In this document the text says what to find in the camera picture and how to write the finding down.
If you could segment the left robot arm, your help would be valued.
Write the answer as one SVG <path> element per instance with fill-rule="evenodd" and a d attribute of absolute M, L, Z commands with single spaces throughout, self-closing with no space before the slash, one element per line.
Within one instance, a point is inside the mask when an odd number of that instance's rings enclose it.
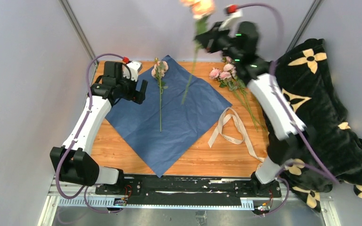
<path fill-rule="evenodd" d="M 106 115 L 123 99 L 142 104 L 145 100 L 147 80 L 137 90 L 138 76 L 142 69 L 139 61 L 106 61 L 103 75 L 91 85 L 83 112 L 60 147 L 53 147 L 50 159 L 59 182 L 82 186 L 105 184 L 113 194 L 125 190 L 121 169 L 99 166 L 91 157 L 93 142 Z"/>

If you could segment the blue wrapping paper sheet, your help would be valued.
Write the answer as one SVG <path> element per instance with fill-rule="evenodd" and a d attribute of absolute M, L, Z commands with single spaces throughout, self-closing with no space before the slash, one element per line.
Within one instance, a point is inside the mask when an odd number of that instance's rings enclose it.
<path fill-rule="evenodd" d="M 159 89 L 147 70 L 139 76 L 147 80 L 142 104 L 121 100 L 106 115 L 111 126 L 133 151 L 161 177 L 231 106 L 208 82 L 191 75 L 171 56 L 163 81 L 162 132 L 159 131 Z"/>

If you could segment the pink fake flower stem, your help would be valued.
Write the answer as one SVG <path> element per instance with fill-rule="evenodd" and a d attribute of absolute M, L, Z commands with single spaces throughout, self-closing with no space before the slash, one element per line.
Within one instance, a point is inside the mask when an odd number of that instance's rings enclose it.
<path fill-rule="evenodd" d="M 156 79 L 159 89 L 159 131 L 162 132 L 162 94 L 167 86 L 163 81 L 165 73 L 168 71 L 168 64 L 166 61 L 159 60 L 158 57 L 154 60 L 154 66 L 151 75 Z"/>

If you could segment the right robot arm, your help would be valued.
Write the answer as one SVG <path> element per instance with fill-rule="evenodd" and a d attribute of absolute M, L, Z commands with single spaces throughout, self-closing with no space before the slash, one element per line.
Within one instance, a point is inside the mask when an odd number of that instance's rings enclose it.
<path fill-rule="evenodd" d="M 268 63 L 256 54 L 259 32 L 252 22 L 239 23 L 234 36 L 223 29 L 220 22 L 195 40 L 208 53 L 220 51 L 235 62 L 236 74 L 258 100 L 269 119 L 276 136 L 267 147 L 268 156 L 250 179 L 250 190 L 263 196 L 284 168 L 291 164 L 294 155 L 308 145 L 309 129 L 288 105 L 275 79 L 276 63 Z"/>

